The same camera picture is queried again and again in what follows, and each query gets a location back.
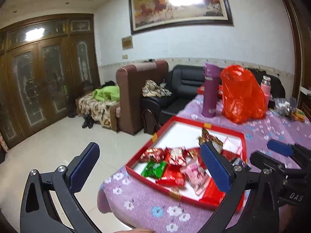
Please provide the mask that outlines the large red snack packet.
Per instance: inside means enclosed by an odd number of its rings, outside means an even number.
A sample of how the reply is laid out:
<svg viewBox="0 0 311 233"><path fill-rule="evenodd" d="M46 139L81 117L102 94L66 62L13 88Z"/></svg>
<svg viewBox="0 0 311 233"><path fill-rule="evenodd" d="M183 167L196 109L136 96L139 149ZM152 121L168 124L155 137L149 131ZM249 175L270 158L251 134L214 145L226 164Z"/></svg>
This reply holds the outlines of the large red snack packet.
<svg viewBox="0 0 311 233"><path fill-rule="evenodd" d="M183 187L185 177L180 172L180 168L180 166L168 165L162 177L156 180L155 183L162 186Z"/></svg>

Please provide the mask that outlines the pale pink 520 packet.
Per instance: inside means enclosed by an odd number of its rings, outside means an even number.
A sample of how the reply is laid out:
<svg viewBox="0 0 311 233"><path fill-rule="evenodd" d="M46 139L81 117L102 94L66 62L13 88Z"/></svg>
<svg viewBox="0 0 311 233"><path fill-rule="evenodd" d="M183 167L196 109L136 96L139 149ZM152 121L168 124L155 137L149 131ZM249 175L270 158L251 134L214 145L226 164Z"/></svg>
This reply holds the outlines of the pale pink 520 packet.
<svg viewBox="0 0 311 233"><path fill-rule="evenodd" d="M226 137L223 142L223 150L240 155L242 154L241 140L234 137Z"/></svg>

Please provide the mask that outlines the pink white candy packet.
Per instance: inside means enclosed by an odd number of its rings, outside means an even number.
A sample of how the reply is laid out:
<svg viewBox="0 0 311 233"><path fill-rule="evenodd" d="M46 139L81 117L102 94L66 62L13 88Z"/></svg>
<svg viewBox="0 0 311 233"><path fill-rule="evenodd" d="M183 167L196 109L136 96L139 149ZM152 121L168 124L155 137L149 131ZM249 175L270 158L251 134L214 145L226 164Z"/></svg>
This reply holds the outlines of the pink white candy packet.
<svg viewBox="0 0 311 233"><path fill-rule="evenodd" d="M211 177L198 162L198 158L191 160L186 166L181 167L180 172L187 176L197 196L200 196L206 190L211 180Z"/></svg>

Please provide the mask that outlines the framed horse painting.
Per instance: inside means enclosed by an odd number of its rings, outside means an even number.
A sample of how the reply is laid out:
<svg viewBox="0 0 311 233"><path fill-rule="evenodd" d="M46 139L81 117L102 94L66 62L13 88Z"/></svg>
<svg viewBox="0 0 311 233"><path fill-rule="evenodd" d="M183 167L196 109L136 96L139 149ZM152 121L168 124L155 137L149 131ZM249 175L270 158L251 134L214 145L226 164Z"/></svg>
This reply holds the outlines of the framed horse painting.
<svg viewBox="0 0 311 233"><path fill-rule="evenodd" d="M233 25L228 0L129 0L131 34L194 24Z"/></svg>

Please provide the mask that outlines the purple thermos bottle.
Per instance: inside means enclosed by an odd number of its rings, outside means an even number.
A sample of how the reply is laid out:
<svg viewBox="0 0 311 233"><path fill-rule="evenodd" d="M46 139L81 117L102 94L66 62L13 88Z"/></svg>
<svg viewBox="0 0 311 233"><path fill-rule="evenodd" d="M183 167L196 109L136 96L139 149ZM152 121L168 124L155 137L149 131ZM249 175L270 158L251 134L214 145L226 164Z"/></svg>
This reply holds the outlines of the purple thermos bottle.
<svg viewBox="0 0 311 233"><path fill-rule="evenodd" d="M220 68L214 64L204 64L204 104L202 115L213 117L216 114Z"/></svg>

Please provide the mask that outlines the maroon cookie packet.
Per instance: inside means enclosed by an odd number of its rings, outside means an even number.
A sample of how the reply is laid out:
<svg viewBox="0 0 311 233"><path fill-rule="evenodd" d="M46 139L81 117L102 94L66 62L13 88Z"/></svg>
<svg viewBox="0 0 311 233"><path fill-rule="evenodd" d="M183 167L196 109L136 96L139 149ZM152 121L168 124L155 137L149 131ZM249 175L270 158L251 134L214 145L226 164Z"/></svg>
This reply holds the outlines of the maroon cookie packet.
<svg viewBox="0 0 311 233"><path fill-rule="evenodd" d="M237 158L239 158L239 155L227 150L223 150L221 155L224 156L229 162L234 162Z"/></svg>

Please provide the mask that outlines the red gold snack packet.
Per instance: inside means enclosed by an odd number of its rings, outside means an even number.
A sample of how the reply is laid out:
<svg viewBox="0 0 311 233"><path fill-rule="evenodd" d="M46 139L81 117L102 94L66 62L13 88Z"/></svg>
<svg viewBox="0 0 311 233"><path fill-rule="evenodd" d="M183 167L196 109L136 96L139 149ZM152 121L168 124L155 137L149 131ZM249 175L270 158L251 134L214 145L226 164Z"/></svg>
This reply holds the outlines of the red gold snack packet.
<svg viewBox="0 0 311 233"><path fill-rule="evenodd" d="M200 148L199 147L187 149L187 154L192 159L197 158L199 161L201 160Z"/></svg>

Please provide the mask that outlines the green jacket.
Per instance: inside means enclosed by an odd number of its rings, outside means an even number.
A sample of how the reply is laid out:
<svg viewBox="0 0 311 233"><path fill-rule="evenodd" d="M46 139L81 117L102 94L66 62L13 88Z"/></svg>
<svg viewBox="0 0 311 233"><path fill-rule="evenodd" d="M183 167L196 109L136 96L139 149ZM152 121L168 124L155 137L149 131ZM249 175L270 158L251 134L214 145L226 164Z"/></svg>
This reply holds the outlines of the green jacket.
<svg viewBox="0 0 311 233"><path fill-rule="evenodd" d="M120 100L120 88L119 86L105 86L93 91L92 97L98 101L119 101Z"/></svg>

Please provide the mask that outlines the brown gold snack bag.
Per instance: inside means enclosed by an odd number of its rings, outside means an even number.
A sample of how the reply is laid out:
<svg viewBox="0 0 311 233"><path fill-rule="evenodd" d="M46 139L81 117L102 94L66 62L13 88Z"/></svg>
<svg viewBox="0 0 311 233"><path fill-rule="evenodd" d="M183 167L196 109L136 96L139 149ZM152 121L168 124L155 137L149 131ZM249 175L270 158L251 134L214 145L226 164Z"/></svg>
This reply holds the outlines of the brown gold snack bag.
<svg viewBox="0 0 311 233"><path fill-rule="evenodd" d="M223 142L219 140L216 136L211 135L206 128L202 129L201 136L198 137L199 145L202 145L204 142L211 142L215 150L221 154L223 151Z"/></svg>

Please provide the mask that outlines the dark wooden cabinet doors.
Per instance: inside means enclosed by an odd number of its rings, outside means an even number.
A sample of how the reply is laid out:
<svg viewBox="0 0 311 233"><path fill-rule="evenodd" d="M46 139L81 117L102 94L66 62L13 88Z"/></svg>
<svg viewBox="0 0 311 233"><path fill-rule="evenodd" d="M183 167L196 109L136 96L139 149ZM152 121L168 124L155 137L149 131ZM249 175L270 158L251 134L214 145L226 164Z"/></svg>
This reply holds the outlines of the dark wooden cabinet doors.
<svg viewBox="0 0 311 233"><path fill-rule="evenodd" d="M1 147L74 116L100 86L92 14L40 16L1 28Z"/></svg>

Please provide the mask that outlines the orange plastic bag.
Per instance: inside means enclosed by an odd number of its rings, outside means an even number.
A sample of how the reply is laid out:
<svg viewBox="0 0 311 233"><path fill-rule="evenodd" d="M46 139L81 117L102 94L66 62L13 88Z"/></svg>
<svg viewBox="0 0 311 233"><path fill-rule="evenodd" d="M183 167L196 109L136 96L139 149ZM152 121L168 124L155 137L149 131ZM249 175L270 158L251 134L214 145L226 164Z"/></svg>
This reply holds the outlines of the orange plastic bag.
<svg viewBox="0 0 311 233"><path fill-rule="evenodd" d="M266 97L253 73L239 65L221 72L222 114L231 122L243 124L249 119L262 119L267 110Z"/></svg>

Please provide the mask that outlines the red white candy packet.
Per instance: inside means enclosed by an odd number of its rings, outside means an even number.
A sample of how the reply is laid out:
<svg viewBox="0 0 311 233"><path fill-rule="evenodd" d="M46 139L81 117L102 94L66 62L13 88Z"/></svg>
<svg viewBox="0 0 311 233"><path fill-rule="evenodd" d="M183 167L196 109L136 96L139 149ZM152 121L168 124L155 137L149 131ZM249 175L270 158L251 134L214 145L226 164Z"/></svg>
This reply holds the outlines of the red white candy packet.
<svg viewBox="0 0 311 233"><path fill-rule="evenodd" d="M139 158L140 163L155 162L159 163L164 158L164 150L162 148L148 148Z"/></svg>

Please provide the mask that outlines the red white patterned candy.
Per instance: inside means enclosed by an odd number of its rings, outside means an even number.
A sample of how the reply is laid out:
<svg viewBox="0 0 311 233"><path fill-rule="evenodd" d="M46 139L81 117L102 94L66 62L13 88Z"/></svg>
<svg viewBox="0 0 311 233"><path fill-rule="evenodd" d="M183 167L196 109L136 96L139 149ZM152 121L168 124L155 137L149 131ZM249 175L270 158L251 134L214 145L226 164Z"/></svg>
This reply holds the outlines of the red white patterned candy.
<svg viewBox="0 0 311 233"><path fill-rule="evenodd" d="M164 161L174 166L185 166L186 149L184 147L166 148Z"/></svg>

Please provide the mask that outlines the purple floral tablecloth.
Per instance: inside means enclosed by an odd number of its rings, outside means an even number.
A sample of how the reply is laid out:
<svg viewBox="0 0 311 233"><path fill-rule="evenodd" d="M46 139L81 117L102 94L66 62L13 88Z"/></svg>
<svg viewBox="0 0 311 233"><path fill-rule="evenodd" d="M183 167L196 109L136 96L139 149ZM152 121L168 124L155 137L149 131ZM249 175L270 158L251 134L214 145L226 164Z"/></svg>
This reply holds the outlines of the purple floral tablecloth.
<svg viewBox="0 0 311 233"><path fill-rule="evenodd" d="M302 122L279 118L267 111L265 118L238 125L222 116L222 102L216 116L202 116L203 97L196 96L178 113L178 117L229 128L244 134L246 153L258 150L283 162L287 168L297 168L291 159L267 148L270 139L286 144L298 143L310 148L310 120ZM176 200L140 182L121 167L101 185L97 207L103 214L113 213L121 222L134 228L149 228L156 232L197 232L212 215L197 206Z"/></svg>

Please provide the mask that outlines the green candy packet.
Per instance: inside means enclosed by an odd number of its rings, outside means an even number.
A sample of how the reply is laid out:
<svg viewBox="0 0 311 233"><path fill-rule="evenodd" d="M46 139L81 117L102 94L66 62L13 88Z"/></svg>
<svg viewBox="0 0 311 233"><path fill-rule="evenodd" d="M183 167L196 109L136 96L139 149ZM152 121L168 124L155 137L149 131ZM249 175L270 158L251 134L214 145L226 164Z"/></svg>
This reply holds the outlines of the green candy packet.
<svg viewBox="0 0 311 233"><path fill-rule="evenodd" d="M159 179L162 177L166 169L166 166L167 166L167 163L164 161L161 161L159 163L150 161L144 167L143 171L141 172L141 176Z"/></svg>

